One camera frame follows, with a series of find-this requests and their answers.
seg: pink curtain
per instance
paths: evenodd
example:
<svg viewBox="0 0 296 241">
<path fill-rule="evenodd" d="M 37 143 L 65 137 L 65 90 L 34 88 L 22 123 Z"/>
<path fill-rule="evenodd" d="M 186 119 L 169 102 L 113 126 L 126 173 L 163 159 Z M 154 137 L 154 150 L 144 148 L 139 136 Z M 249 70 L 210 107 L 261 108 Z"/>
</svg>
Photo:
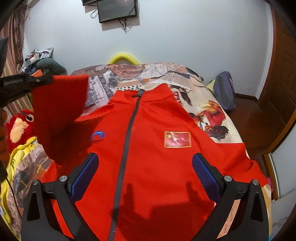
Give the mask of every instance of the pink curtain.
<svg viewBox="0 0 296 241">
<path fill-rule="evenodd" d="M 24 47 L 24 24 L 27 4 L 26 1 L 14 11 L 0 32 L 0 38 L 8 37 L 6 63 L 2 76 L 18 74 L 24 62 L 22 50 Z M 15 115 L 32 105 L 27 96 L 22 97 L 7 106 L 8 116 Z"/>
</svg>

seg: backpack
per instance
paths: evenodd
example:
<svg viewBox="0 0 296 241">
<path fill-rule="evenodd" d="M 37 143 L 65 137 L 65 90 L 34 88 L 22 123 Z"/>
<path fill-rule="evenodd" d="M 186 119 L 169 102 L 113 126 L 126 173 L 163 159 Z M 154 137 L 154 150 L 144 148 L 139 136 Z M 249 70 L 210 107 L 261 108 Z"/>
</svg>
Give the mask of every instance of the backpack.
<svg viewBox="0 0 296 241">
<path fill-rule="evenodd" d="M 236 107 L 234 88 L 231 75 L 224 71 L 217 75 L 213 86 L 214 97 L 225 111 Z"/>
</svg>

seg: silver bolt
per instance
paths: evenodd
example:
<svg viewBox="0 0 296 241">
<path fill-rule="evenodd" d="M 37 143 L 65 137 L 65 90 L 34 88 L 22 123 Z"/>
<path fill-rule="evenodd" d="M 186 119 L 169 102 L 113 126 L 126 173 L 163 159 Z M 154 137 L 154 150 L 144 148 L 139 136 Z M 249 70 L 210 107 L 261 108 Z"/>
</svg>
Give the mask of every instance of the silver bolt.
<svg viewBox="0 0 296 241">
<path fill-rule="evenodd" d="M 60 180 L 61 182 L 64 182 L 64 181 L 67 180 L 67 176 L 61 176 L 61 177 L 59 178 L 59 180 Z"/>
<path fill-rule="evenodd" d="M 258 180 L 254 179 L 254 180 L 253 180 L 253 184 L 256 185 L 256 186 L 259 185 Z"/>
<path fill-rule="evenodd" d="M 32 182 L 33 185 L 37 185 L 38 183 L 39 183 L 39 180 L 38 180 L 38 179 L 35 179 L 35 180 Z"/>
<path fill-rule="evenodd" d="M 227 182 L 231 182 L 231 181 L 232 181 L 231 176 L 225 176 L 224 179 L 225 179 L 225 181 L 227 181 Z"/>
</svg>

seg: wooden door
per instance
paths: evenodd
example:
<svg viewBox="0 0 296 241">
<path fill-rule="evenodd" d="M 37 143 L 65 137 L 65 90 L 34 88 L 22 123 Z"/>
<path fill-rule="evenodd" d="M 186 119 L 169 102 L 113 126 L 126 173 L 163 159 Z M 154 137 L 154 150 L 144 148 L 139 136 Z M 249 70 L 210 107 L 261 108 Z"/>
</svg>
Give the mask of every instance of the wooden door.
<svg viewBox="0 0 296 241">
<path fill-rule="evenodd" d="M 274 11 L 273 16 L 274 59 L 258 105 L 281 133 L 296 108 L 296 41 Z"/>
</svg>

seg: red plush toy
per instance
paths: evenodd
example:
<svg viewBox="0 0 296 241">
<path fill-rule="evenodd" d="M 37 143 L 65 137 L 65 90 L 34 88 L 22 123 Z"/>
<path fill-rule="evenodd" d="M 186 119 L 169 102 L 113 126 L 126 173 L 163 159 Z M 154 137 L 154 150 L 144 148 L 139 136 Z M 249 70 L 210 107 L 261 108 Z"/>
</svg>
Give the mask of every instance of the red plush toy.
<svg viewBox="0 0 296 241">
<path fill-rule="evenodd" d="M 14 115 L 6 124 L 8 152 L 11 153 L 17 146 L 36 136 L 34 115 L 30 110 L 23 110 Z"/>
</svg>

